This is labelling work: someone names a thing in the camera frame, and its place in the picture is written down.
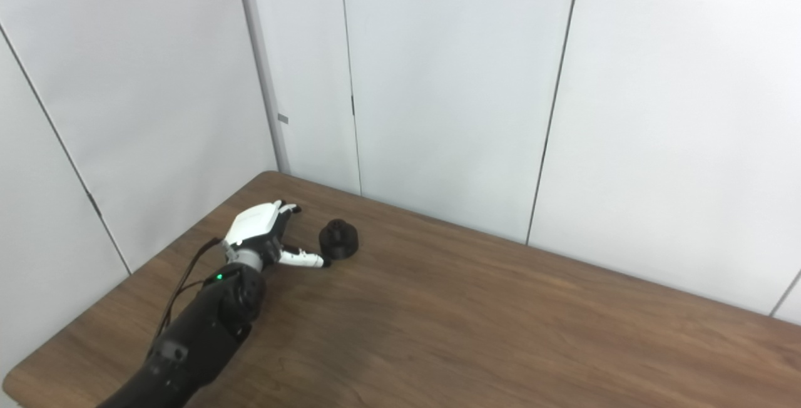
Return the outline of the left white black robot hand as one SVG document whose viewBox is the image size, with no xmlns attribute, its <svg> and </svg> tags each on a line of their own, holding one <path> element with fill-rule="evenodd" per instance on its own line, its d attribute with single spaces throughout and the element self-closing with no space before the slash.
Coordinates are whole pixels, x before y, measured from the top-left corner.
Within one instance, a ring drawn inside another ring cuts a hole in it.
<svg viewBox="0 0 801 408">
<path fill-rule="evenodd" d="M 272 265 L 328 268 L 329 258 L 283 243 L 289 220 L 302 208 L 275 200 L 240 212 L 222 240 L 226 263 L 239 263 L 261 272 Z"/>
</svg>

